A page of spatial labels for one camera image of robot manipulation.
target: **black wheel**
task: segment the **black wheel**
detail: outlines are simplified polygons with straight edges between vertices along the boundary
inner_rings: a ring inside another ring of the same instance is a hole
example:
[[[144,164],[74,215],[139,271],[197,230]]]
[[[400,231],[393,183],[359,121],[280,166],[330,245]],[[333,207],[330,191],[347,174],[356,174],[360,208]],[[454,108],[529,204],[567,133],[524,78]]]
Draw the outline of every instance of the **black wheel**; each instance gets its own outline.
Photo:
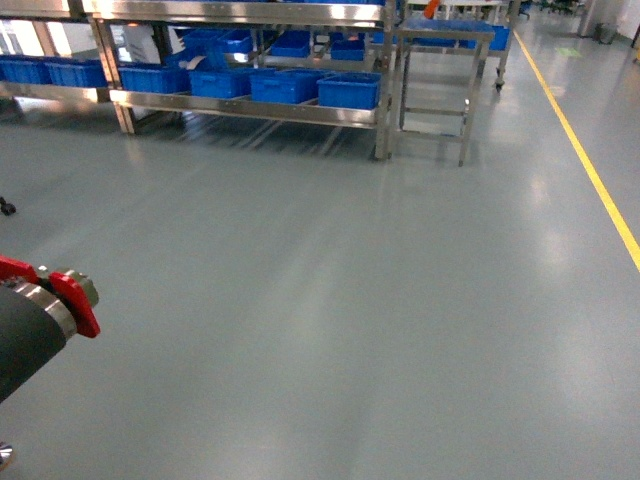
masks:
[[[0,197],[0,212],[8,217],[16,213],[16,207],[12,203],[7,203],[4,198]]]

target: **yellow floor line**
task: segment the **yellow floor line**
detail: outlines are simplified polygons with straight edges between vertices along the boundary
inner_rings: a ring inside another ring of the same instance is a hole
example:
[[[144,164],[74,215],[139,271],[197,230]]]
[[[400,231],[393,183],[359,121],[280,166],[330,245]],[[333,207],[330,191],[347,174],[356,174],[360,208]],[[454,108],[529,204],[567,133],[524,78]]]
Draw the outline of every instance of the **yellow floor line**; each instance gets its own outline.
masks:
[[[627,250],[629,251],[629,255],[631,255],[631,259],[636,264],[636,268],[640,272],[640,246],[638,246],[638,241],[633,236],[631,229],[629,229],[629,226],[627,225],[627,222],[624,220],[624,217],[620,213],[620,210],[618,210],[618,207],[616,206],[615,202],[611,198],[611,195],[609,195],[609,192],[607,191],[607,188],[604,186],[604,183],[602,183],[602,180],[600,179],[600,175],[598,175],[598,172],[593,166],[591,159],[589,159],[589,155],[587,155],[587,152],[584,150],[584,147],[580,143],[580,140],[578,140],[578,137],[576,136],[576,132],[574,132],[573,128],[571,127],[571,124],[569,123],[569,120],[567,120],[566,115],[560,108],[560,105],[558,105],[558,101],[553,96],[553,93],[551,93],[551,89],[549,88],[549,85],[547,84],[546,80],[542,76],[542,73],[540,73],[540,69],[536,65],[536,62],[533,61],[533,57],[531,57],[531,54],[529,53],[529,50],[527,49],[524,42],[522,41],[522,38],[520,38],[520,35],[518,35],[516,32],[514,32],[514,35],[516,37],[516,40],[518,40],[518,43],[520,44],[520,48],[522,48],[524,56],[527,57],[527,60],[529,61],[529,65],[531,65],[531,68],[536,74],[536,77],[538,78],[540,85],[542,85],[542,89],[544,90],[544,93],[547,95],[547,98],[549,99],[549,103],[553,107],[554,112],[556,112],[556,115],[558,116],[558,120],[560,120],[560,123],[562,124],[562,127],[564,128],[564,131],[567,134],[567,137],[569,137],[569,140],[571,141],[571,145],[573,145],[573,149],[578,154],[578,158],[582,162],[582,166],[587,172],[587,175],[589,176],[591,183],[593,183],[593,186],[595,187],[596,192],[598,192],[598,195],[600,196],[600,200],[602,200],[602,203],[604,204],[604,208],[607,209],[607,213],[609,213],[609,216],[611,217],[613,224],[618,230],[618,233],[620,234],[620,237],[622,238],[624,245],[627,247]]]

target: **black cylinder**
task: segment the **black cylinder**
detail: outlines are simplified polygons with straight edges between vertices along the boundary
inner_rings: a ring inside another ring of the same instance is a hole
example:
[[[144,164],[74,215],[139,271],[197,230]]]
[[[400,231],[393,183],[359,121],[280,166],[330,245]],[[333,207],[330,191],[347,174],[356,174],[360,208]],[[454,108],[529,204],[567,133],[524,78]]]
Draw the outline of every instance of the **black cylinder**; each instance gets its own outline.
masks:
[[[0,403],[66,343],[62,329],[42,307],[0,286]]]

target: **blue storage crate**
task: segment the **blue storage crate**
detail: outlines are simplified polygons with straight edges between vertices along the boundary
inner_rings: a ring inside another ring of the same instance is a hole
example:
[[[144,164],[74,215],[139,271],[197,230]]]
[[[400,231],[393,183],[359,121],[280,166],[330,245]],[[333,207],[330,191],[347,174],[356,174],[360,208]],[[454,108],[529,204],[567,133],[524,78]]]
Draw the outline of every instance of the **blue storage crate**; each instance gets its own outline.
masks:
[[[339,40],[331,45],[333,60],[364,60],[363,40]]]
[[[119,71],[125,90],[150,93],[189,91],[189,73],[184,69],[136,63],[121,66]]]
[[[285,70],[273,75],[251,77],[251,98],[256,102],[301,103],[318,96],[318,80],[327,76],[319,70]]]
[[[191,48],[174,53],[164,58],[164,64],[171,68],[187,68],[187,64],[200,54]]]
[[[318,104],[323,107],[376,108],[380,98],[378,73],[343,73],[318,81]]]
[[[502,27],[500,25],[492,25],[493,30],[496,32],[495,37],[489,44],[489,50],[504,50],[507,48],[507,41],[509,40],[509,27]],[[476,48],[475,40],[461,40],[460,47],[462,48]]]
[[[423,47],[455,47],[456,41],[449,38],[416,38],[413,41],[416,45]]]
[[[185,47],[198,55],[205,55],[209,48],[218,38],[226,33],[219,29],[198,29],[187,33],[182,40]]]
[[[371,39],[371,43],[382,44],[384,43],[384,32],[375,32],[373,34],[373,38]],[[393,44],[398,43],[398,37],[393,36]]]
[[[51,75],[49,75],[49,69],[44,60],[44,58],[23,55],[10,56],[10,58],[3,59],[1,63],[5,80],[14,83],[50,84]]]
[[[289,30],[284,32],[271,46],[274,57],[306,58],[311,53],[311,32]]]
[[[222,35],[218,42],[222,45],[224,53],[249,53],[253,50],[251,30],[230,30]]]
[[[273,75],[275,68],[236,68],[222,71],[190,71],[191,95],[234,98],[251,93],[252,75]]]
[[[107,86],[99,60],[46,62],[51,81],[63,87],[101,88]]]
[[[500,25],[492,25],[496,32],[496,36],[489,44],[489,50],[504,50],[507,48],[507,41],[509,40],[509,33],[511,29],[509,27],[502,27]]]

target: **caster wheel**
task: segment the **caster wheel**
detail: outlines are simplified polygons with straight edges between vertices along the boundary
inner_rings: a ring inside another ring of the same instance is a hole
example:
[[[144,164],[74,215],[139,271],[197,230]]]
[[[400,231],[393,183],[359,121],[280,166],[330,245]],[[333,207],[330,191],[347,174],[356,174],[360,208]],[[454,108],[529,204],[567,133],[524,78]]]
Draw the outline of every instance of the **caster wheel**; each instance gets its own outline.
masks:
[[[7,468],[13,460],[13,447],[4,442],[0,442],[0,471]]]
[[[8,217],[16,213],[16,207],[11,203],[7,203],[4,198],[0,197],[0,212]]]

